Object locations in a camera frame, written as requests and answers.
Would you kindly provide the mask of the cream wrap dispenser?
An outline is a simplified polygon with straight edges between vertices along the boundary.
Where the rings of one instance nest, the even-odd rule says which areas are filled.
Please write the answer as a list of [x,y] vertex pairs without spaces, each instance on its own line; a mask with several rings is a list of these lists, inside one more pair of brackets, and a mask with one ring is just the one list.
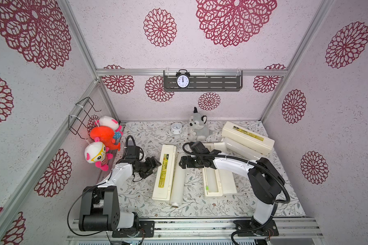
[[216,198],[237,193],[232,172],[207,167],[202,169],[202,174],[205,197]]
[[158,167],[152,199],[156,201],[169,201],[172,192],[172,183],[176,161],[177,147],[163,145],[160,154],[161,166]]

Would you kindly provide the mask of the plastic wrap roll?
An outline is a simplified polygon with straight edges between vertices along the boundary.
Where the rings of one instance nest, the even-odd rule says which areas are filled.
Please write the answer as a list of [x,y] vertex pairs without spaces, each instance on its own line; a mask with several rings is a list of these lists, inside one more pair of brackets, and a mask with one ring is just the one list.
[[173,177],[170,205],[174,208],[178,208],[183,203],[183,194],[185,186],[185,178],[187,170],[183,169],[179,163],[183,156],[187,156],[185,153],[179,153],[175,163],[175,171]]

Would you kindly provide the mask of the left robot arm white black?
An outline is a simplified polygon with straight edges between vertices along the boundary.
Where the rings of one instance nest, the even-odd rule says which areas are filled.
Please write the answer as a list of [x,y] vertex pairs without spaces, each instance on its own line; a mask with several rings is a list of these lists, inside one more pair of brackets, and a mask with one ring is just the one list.
[[135,212],[120,210],[118,188],[138,173],[141,180],[157,172],[162,164],[155,157],[143,159],[144,151],[130,135],[126,138],[122,158],[110,174],[95,186],[86,187],[82,195],[79,230],[94,232],[123,230],[129,236],[140,233],[139,216]]

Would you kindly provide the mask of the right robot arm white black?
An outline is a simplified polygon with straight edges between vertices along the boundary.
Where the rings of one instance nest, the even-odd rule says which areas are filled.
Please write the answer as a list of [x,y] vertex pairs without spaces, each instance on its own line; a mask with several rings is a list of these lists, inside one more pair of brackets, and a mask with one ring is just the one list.
[[183,145],[187,156],[180,161],[181,168],[212,168],[230,171],[249,180],[257,198],[256,208],[251,218],[251,225],[262,228],[271,222],[279,204],[288,204],[290,195],[285,187],[285,180],[267,158],[245,160],[231,156],[220,150],[209,151],[199,141]]

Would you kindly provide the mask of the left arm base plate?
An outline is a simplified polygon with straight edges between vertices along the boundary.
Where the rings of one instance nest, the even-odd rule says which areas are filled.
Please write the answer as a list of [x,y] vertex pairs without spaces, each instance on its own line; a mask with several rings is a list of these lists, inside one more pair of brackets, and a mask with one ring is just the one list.
[[130,228],[121,228],[112,233],[113,238],[151,238],[154,237],[155,221],[135,217]]

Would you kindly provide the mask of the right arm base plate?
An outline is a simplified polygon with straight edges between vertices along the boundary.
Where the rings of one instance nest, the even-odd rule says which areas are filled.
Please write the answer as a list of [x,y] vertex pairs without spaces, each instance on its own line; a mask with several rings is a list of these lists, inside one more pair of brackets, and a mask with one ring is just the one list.
[[255,219],[235,220],[236,231],[232,235],[239,237],[255,237],[255,236],[279,236],[276,222],[270,217],[264,224],[260,224]]

